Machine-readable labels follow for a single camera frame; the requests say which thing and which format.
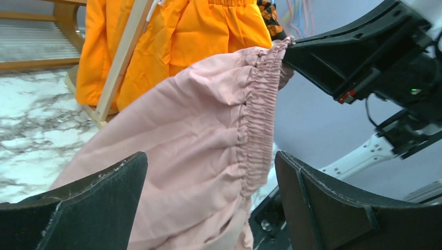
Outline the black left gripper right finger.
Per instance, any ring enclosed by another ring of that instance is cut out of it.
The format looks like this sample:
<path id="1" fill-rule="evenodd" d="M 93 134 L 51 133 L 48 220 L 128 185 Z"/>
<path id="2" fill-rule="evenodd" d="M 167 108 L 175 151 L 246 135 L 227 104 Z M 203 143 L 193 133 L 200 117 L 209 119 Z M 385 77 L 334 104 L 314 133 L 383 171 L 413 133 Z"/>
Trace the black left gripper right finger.
<path id="1" fill-rule="evenodd" d="M 380 196 L 279 151 L 275 169 L 293 249 L 441 249 L 441 206 Z"/>

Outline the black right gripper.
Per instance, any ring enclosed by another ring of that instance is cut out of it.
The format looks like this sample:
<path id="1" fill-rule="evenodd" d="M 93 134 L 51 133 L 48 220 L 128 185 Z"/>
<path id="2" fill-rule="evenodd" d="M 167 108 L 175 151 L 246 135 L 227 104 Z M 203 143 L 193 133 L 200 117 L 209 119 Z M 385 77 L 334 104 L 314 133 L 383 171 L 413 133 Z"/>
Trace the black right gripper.
<path id="1" fill-rule="evenodd" d="M 340 103 L 372 93 L 415 103 L 441 87 L 441 60 L 428 53 L 432 24 L 402 1 L 383 1 L 346 26 L 288 46 L 283 64 Z"/>

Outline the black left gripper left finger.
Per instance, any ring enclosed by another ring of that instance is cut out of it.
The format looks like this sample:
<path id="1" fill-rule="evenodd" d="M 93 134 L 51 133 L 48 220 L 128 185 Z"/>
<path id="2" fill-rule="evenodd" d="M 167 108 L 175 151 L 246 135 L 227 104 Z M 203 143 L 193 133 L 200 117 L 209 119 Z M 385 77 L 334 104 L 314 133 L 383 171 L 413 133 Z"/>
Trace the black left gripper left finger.
<path id="1" fill-rule="evenodd" d="M 1 203 L 1 249 L 126 249 L 147 168 L 138 152 L 54 190 Z"/>

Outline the camouflage orange black shorts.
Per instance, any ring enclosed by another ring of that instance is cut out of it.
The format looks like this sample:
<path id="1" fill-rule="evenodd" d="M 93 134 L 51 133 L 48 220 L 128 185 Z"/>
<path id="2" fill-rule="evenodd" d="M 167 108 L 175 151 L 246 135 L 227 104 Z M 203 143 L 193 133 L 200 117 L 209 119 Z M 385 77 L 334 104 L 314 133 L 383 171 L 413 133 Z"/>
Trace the camouflage orange black shorts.
<path id="1" fill-rule="evenodd" d="M 276 4 L 266 0 L 257 0 L 256 3 L 272 41 L 284 40 L 287 35 L 278 21 Z"/>

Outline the pink shorts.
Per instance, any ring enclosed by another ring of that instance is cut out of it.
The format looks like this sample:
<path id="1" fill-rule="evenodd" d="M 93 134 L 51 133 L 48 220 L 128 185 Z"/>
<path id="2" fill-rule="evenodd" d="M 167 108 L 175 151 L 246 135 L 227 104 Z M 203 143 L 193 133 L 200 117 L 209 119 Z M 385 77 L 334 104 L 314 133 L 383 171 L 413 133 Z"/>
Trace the pink shorts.
<path id="1" fill-rule="evenodd" d="M 281 61 L 294 38 L 200 60 L 160 82 L 79 150 L 57 188 L 145 152 L 129 249 L 252 249 L 252 195 L 267 182 Z"/>

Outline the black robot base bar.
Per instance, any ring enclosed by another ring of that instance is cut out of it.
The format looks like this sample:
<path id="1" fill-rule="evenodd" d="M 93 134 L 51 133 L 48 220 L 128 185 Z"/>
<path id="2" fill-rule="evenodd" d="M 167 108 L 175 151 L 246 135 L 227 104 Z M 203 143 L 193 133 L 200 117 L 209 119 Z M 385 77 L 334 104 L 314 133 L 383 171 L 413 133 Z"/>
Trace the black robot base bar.
<path id="1" fill-rule="evenodd" d="M 254 238 L 254 249 L 292 249 L 279 187 L 274 188 L 251 213 L 249 225 Z"/>

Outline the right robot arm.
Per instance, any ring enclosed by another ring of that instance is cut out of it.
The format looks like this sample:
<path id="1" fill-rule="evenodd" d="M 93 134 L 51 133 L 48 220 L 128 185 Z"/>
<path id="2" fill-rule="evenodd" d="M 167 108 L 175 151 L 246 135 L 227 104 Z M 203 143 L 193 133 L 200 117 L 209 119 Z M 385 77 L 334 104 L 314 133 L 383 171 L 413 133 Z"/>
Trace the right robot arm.
<path id="1" fill-rule="evenodd" d="M 383 1 L 354 22 L 289 45 L 283 64 L 340 104 L 371 94 L 401 110 L 322 172 L 347 178 L 441 139 L 441 1 Z"/>

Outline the wooden shelf rack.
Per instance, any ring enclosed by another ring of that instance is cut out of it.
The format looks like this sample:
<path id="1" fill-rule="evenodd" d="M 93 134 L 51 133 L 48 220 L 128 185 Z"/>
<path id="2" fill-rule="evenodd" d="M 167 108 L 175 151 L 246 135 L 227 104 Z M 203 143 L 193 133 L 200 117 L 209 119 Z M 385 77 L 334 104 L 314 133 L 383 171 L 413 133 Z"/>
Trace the wooden shelf rack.
<path id="1" fill-rule="evenodd" d="M 76 65 L 86 1 L 1 1 L 1 71 Z"/>

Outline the wooden clothes rack frame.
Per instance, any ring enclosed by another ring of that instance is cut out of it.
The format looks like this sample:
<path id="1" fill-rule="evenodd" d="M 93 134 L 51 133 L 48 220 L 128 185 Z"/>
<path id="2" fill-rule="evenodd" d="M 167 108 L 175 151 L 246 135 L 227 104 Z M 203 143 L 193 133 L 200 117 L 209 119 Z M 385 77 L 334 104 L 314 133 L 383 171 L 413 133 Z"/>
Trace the wooden clothes rack frame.
<path id="1" fill-rule="evenodd" d="M 139 37 L 145 31 L 155 9 L 165 1 L 133 1 L 130 9 L 124 13 L 120 9 L 119 25 L 116 31 L 116 45 L 111 47 L 112 64 L 101 88 L 96 105 L 83 105 L 82 108 L 98 129 L 105 127 L 118 113 L 112 104 L 131 61 Z"/>

